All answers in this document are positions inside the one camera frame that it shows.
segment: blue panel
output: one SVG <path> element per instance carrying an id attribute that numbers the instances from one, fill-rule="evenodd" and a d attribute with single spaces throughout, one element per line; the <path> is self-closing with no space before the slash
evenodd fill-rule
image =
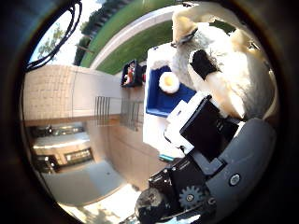
<path id="1" fill-rule="evenodd" d="M 166 118 L 170 112 L 177 106 L 180 100 L 189 102 L 195 95 L 195 91 L 185 85 L 179 85 L 179 89 L 174 94 L 165 94 L 159 87 L 159 79 L 163 72 L 171 72 L 168 66 L 160 69 L 151 70 L 149 73 L 149 89 L 146 112 Z"/>

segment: screw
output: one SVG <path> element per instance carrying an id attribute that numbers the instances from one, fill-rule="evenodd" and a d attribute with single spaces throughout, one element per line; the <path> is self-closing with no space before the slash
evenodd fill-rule
<path id="1" fill-rule="evenodd" d="M 230 185 L 236 186 L 240 182 L 241 176 L 240 175 L 232 175 L 230 179 Z"/>
<path id="2" fill-rule="evenodd" d="M 214 204 L 215 202 L 216 202 L 216 200 L 214 198 L 209 198 L 207 200 L 207 203 L 210 204 L 210 205 Z"/>
<path id="3" fill-rule="evenodd" d="M 194 196 L 193 196 L 193 195 L 191 195 L 191 194 L 188 194 L 188 195 L 187 195 L 186 200 L 187 200 L 188 202 L 193 201 L 193 199 L 194 199 Z"/>

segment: pavement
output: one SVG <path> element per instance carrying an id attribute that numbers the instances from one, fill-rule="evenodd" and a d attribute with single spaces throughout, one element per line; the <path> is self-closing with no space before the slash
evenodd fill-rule
<path id="1" fill-rule="evenodd" d="M 123 44 L 125 41 L 130 39 L 132 36 L 149 29 L 151 26 L 162 23 L 164 21 L 171 21 L 172 14 L 182 6 L 171 6 L 163 7 L 158 10 L 152 11 L 137 20 L 131 22 L 124 28 L 122 28 L 117 34 L 115 34 L 103 47 L 103 49 L 98 53 L 98 55 L 93 60 L 90 68 L 96 69 L 97 66 L 118 46 Z"/>

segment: gear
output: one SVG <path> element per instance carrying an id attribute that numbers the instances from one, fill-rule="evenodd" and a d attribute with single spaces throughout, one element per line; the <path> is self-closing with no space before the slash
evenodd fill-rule
<path id="1" fill-rule="evenodd" d="M 190 209 L 198 205 L 203 200 L 204 193 L 196 186 L 187 187 L 179 194 L 180 206 Z"/>

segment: lawn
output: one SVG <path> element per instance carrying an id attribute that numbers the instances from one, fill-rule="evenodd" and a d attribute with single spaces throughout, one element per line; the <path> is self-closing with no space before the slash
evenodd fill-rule
<path id="1" fill-rule="evenodd" d="M 122 28 L 130 22 L 135 21 L 139 17 L 159 9 L 161 7 L 172 6 L 174 0 L 135 0 L 129 5 L 118 11 L 112 18 L 106 22 L 96 37 L 91 42 L 89 49 L 94 51 L 94 54 L 86 52 L 80 66 L 89 67 L 96 55 L 111 39 L 113 35 L 118 33 Z"/>
<path id="2" fill-rule="evenodd" d="M 109 54 L 96 70 L 114 75 L 132 59 L 146 61 L 148 49 L 172 40 L 171 27 L 172 22 L 165 21 L 133 36 Z"/>

